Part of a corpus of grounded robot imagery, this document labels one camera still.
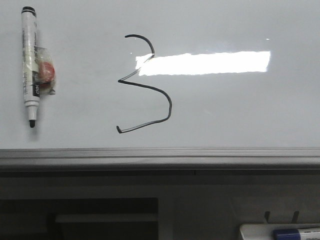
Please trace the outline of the right black tray hook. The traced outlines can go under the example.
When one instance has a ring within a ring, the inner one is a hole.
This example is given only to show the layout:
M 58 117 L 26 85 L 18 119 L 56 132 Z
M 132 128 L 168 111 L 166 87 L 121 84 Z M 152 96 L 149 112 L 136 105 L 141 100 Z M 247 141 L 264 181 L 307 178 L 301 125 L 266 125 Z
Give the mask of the right black tray hook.
M 296 224 L 298 222 L 299 215 L 300 215 L 299 211 L 295 211 L 293 213 L 292 220 L 291 220 L 292 224 Z

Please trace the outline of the white marker tray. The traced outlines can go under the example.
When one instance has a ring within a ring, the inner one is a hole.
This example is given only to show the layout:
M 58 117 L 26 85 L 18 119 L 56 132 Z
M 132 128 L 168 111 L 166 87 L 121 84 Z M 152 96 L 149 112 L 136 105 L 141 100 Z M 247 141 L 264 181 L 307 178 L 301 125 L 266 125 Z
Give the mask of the white marker tray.
M 242 240 L 275 240 L 274 230 L 318 228 L 319 223 L 269 223 L 269 224 L 243 224 L 240 226 Z

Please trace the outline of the left black tray hook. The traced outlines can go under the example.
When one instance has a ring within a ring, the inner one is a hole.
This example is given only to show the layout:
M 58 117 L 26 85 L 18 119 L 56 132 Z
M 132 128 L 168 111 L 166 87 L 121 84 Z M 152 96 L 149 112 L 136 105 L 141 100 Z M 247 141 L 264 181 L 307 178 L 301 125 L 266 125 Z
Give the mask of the left black tray hook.
M 264 213 L 264 222 L 265 222 L 266 224 L 269 223 L 270 214 L 271 214 L 270 211 L 266 211 L 266 212 Z

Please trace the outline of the black tray hook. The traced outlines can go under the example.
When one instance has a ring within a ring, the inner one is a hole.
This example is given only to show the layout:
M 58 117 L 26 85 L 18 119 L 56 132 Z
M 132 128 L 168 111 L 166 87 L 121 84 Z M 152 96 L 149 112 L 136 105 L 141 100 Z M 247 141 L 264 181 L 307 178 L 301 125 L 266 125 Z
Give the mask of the black tray hook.
M 299 211 L 295 211 L 293 213 L 292 220 L 291 220 L 292 224 L 296 224 L 298 222 L 299 215 L 300 215 Z
M 264 222 L 265 222 L 266 224 L 269 223 L 270 214 L 271 214 L 270 211 L 266 211 L 266 212 L 264 213 Z

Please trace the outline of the grey aluminium whiteboard frame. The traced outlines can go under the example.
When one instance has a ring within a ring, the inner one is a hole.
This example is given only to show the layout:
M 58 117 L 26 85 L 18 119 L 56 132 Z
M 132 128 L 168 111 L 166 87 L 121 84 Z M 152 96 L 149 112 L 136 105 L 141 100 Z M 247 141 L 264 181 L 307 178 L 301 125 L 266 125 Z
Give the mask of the grey aluminium whiteboard frame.
M 102 147 L 0 151 L 1 173 L 319 170 L 319 147 Z

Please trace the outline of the black whiteboard marker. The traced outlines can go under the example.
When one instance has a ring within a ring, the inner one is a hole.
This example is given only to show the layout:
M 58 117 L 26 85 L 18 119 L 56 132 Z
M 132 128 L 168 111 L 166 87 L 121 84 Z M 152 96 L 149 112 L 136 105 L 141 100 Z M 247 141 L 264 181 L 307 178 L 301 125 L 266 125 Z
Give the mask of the black whiteboard marker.
M 24 106 L 34 128 L 40 96 L 56 94 L 56 71 L 48 50 L 38 46 L 37 14 L 31 6 L 21 10 L 21 30 Z

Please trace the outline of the white whiteboard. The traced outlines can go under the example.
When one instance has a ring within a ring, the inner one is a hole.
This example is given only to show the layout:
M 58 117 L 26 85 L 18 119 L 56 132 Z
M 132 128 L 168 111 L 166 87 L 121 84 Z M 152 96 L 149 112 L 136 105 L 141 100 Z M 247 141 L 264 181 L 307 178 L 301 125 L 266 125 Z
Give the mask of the white whiteboard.
M 21 10 L 56 71 L 34 128 Z M 317 0 L 3 0 L 2 149 L 318 147 Z

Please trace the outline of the white shelf bar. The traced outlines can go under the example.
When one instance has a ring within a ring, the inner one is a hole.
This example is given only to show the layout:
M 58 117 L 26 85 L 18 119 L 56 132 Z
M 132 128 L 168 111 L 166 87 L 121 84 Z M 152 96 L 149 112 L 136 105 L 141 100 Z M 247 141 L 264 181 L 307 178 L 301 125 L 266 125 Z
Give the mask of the white shelf bar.
M 59 214 L 56 223 L 129 223 L 157 222 L 156 213 L 120 213 L 120 214 Z

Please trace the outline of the blue capped marker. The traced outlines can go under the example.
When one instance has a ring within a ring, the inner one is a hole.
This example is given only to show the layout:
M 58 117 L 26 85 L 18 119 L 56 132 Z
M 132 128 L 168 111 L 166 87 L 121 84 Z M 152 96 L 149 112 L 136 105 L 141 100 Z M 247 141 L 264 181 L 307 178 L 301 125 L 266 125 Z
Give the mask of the blue capped marker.
M 275 240 L 319 240 L 320 228 L 277 229 L 272 234 Z

